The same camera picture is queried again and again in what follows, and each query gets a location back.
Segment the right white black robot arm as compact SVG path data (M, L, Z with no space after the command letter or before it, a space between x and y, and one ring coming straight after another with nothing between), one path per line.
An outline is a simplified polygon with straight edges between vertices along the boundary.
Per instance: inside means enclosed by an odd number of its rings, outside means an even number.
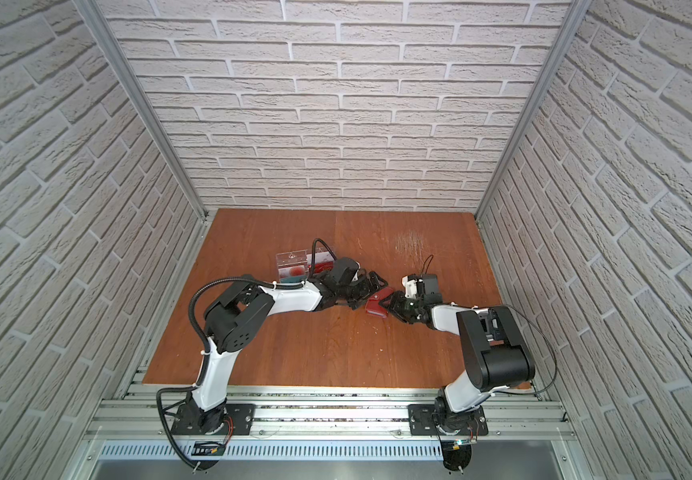
M472 426L493 394L534 378L533 356L509 307L446 303L433 274L406 276L403 286L403 292L381 300L381 307L404 323L422 323L460 339L464 371L435 400L439 429L453 434Z

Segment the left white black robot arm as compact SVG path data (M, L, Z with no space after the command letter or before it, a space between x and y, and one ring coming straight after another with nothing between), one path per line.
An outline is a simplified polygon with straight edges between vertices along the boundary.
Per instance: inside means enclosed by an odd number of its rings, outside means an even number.
M202 363L186 413L204 434L225 422L227 389L237 357L258 334L269 316L318 312L336 305L356 310L387 287L376 272L344 257L298 283L264 282L251 275L213 281L195 293L189 321L203 343Z

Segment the red leather card holder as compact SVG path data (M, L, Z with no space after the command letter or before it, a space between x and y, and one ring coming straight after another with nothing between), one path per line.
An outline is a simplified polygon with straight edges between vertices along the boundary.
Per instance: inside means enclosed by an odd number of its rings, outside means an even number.
M392 287L385 287L371 295L365 306L366 312L383 319L387 318L389 315L387 305L391 302L394 292Z

